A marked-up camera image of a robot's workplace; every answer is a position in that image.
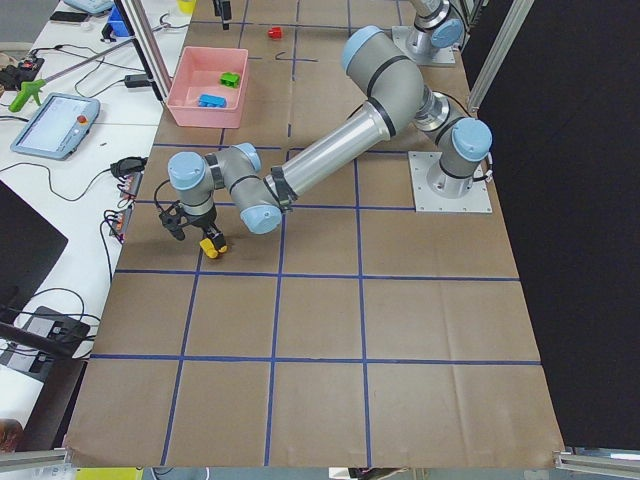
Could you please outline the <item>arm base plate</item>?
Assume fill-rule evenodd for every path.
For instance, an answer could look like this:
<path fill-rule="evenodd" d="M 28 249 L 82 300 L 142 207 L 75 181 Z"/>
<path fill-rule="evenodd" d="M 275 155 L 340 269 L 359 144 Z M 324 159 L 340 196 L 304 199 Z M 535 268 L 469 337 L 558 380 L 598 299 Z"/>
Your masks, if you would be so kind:
<path fill-rule="evenodd" d="M 491 214 L 485 180 L 457 179 L 440 165 L 441 152 L 409 151 L 409 170 L 417 213 Z"/>
<path fill-rule="evenodd" d="M 413 26 L 393 26 L 395 45 L 417 65 L 452 67 L 455 64 L 453 45 L 458 38 L 453 34 L 422 32 Z"/>

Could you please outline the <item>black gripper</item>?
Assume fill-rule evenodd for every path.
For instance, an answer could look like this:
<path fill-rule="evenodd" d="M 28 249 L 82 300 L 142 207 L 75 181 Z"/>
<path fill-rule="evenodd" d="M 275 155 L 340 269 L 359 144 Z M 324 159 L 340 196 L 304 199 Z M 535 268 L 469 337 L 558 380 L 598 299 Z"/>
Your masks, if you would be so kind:
<path fill-rule="evenodd" d="M 228 29 L 232 20 L 230 0 L 213 0 L 214 15 L 221 20 L 222 28 Z"/>
<path fill-rule="evenodd" d="M 222 246 L 223 233 L 216 226 L 215 219 L 216 219 L 216 211 L 211 210 L 204 215 L 195 216 L 192 219 L 192 224 L 203 230 L 204 232 L 203 239 L 209 238 L 216 246 Z"/>

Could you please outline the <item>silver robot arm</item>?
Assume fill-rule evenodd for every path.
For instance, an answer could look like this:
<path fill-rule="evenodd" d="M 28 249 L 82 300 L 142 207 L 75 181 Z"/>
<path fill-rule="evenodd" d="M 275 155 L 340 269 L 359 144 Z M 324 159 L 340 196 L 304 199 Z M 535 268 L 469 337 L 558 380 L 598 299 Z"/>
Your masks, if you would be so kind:
<path fill-rule="evenodd" d="M 466 194 L 476 179 L 476 168 L 490 154 L 489 127 L 455 110 L 444 94 L 430 90 L 416 63 L 376 26 L 362 27 L 348 39 L 341 62 L 366 96 L 343 125 L 284 165 L 273 167 L 264 178 L 258 175 L 260 157 L 250 143 L 206 156 L 173 155 L 167 182 L 178 198 L 160 209 L 163 227 L 178 240 L 184 239 L 187 226 L 201 229 L 201 248 L 215 258 L 225 252 L 227 243 L 215 224 L 214 191 L 228 191 L 251 233 L 269 233 L 302 194 L 410 124 L 442 150 L 428 174 L 431 189 L 445 198 Z"/>
<path fill-rule="evenodd" d="M 342 62 L 363 52 L 452 66 L 465 23 L 453 1 L 251 1 L 246 22 L 345 41 Z"/>

